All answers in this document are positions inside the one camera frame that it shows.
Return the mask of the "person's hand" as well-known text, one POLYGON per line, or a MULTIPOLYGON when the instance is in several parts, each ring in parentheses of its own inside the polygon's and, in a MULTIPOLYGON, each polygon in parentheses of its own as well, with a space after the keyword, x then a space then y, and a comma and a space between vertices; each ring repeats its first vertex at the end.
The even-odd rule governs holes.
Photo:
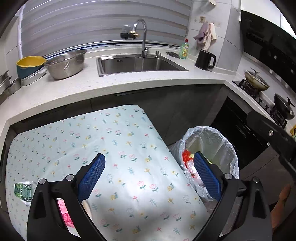
POLYGON ((275 204, 273 210, 270 212, 271 214, 271 226, 273 231, 280 225, 282 215, 283 215, 283 210, 285 207, 285 203, 287 198, 289 197, 290 190, 291 190, 292 185, 287 184, 280 192, 278 196, 278 201, 275 204))

